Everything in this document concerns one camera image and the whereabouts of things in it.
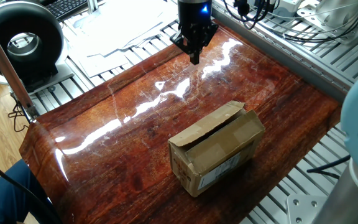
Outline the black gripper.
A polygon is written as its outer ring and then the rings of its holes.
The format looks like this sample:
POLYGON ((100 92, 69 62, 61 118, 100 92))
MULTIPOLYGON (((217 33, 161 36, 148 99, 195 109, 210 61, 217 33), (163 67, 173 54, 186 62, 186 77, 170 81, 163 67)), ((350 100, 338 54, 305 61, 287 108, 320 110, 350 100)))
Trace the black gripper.
POLYGON ((178 0, 181 31, 173 34, 170 40, 189 56, 193 65, 199 64, 203 47, 209 45, 219 27, 217 24, 211 24, 211 11, 212 0, 178 0), (196 50, 182 34, 189 33, 194 26, 201 26, 201 29, 196 32, 196 50))

